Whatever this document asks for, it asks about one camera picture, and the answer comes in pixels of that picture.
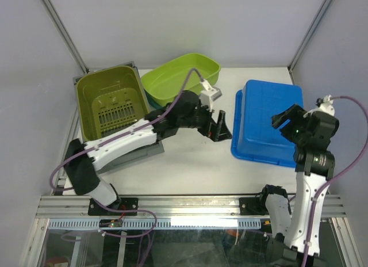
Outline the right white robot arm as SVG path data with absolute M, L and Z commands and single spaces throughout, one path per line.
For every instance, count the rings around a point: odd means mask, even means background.
M 335 157 L 327 148 L 339 120 L 331 102 L 318 102 L 310 111 L 294 104 L 273 115 L 271 124 L 296 146 L 294 205 L 284 188 L 267 184 L 255 197 L 240 198 L 240 213 L 269 215 L 273 238 L 266 255 L 271 266 L 325 266 L 319 256 L 319 227 L 326 183 L 335 168 Z

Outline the large blue plastic container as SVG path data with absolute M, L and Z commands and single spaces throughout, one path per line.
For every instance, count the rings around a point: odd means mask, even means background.
M 302 89 L 251 79 L 236 93 L 232 155 L 241 160 L 294 168 L 294 144 L 272 127 L 271 117 L 303 106 Z

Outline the lime green plastic tub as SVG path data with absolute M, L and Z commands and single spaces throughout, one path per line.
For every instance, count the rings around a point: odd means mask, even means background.
M 160 106 L 172 102 L 191 68 L 196 68 L 212 86 L 216 84 L 221 66 L 215 60 L 198 53 L 175 58 L 144 74 L 144 90 Z

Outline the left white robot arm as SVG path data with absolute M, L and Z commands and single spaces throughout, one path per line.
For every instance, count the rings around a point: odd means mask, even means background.
M 121 200 L 112 184 L 97 172 L 115 159 L 175 136 L 181 128 L 196 129 L 213 142 L 231 139 L 225 112 L 214 120 L 213 103 L 222 95 L 218 88 L 200 94 L 185 90 L 172 103 L 154 110 L 129 127 L 102 139 L 70 142 L 64 171 L 77 195 L 88 195 L 108 214 L 118 212 Z

